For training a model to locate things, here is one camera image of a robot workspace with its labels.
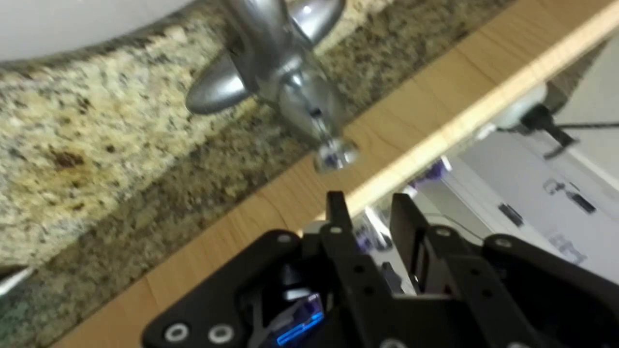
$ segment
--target black metal bracket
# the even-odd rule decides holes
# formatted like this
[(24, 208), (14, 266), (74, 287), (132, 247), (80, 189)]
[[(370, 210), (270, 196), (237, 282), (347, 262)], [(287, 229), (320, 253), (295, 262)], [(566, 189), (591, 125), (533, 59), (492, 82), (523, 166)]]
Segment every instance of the black metal bracket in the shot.
[[(343, 193), (328, 195), (328, 218), (305, 237), (264, 233), (161, 312), (144, 345), (619, 345), (619, 287), (517, 237), (471, 245), (395, 195), (392, 233), (421, 291), (397, 297), (359, 247)], [(293, 309), (303, 324), (287, 326)]]

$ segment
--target black cable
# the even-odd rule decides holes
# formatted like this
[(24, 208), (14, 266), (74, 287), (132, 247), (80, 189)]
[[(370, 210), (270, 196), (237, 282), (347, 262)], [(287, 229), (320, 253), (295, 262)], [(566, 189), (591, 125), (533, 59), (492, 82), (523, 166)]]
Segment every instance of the black cable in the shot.
[(562, 129), (614, 129), (619, 121), (597, 121), (597, 123), (558, 123)]

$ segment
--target faucet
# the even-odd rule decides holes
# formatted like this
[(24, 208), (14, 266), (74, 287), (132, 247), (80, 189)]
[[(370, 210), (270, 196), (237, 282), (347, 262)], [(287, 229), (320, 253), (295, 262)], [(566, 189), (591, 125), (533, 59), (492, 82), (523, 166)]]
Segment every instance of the faucet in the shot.
[(337, 22), (347, 0), (221, 0), (239, 32), (190, 86), (187, 104), (214, 113), (256, 92), (318, 148), (320, 171), (359, 158), (343, 131), (341, 94), (312, 51)]

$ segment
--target bolt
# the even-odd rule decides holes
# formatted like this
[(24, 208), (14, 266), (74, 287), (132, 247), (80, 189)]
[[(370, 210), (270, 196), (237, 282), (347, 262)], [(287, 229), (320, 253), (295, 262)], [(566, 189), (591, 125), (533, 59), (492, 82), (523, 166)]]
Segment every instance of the bolt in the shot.
[(450, 237), (450, 235), (452, 235), (452, 229), (438, 227), (436, 231), (438, 231), (438, 235), (442, 235), (442, 237)]
[(279, 243), (289, 243), (291, 239), (293, 239), (291, 233), (281, 233), (281, 235), (277, 235), (277, 241), (279, 241)]
[(179, 341), (185, 341), (187, 338), (190, 336), (190, 326), (185, 324), (185, 322), (175, 322), (167, 328), (165, 332), (165, 338), (171, 341), (171, 343), (179, 343)]
[(531, 345), (525, 341), (512, 341), (512, 343), (508, 343), (508, 348), (531, 348)]
[(214, 343), (227, 343), (235, 338), (235, 328), (231, 324), (216, 324), (210, 330), (210, 340)]
[(388, 338), (382, 341), (382, 348), (407, 348), (407, 343), (403, 340), (397, 338)]
[(500, 247), (512, 247), (512, 239), (506, 239), (506, 237), (496, 239), (496, 243), (498, 243)]

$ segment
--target wooden board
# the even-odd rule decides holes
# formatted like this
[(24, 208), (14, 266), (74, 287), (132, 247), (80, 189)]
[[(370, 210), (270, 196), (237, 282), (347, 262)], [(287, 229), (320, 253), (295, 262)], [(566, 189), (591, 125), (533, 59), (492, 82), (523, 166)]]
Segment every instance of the wooden board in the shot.
[(144, 326), (159, 311), (262, 231), (299, 229), (318, 218), (330, 189), (347, 191), (351, 210), (359, 212), (600, 42), (618, 22), (619, 0), (519, 0), (347, 127), (363, 146), (357, 166), (320, 175), (312, 156), (303, 158), (57, 345), (140, 345)]

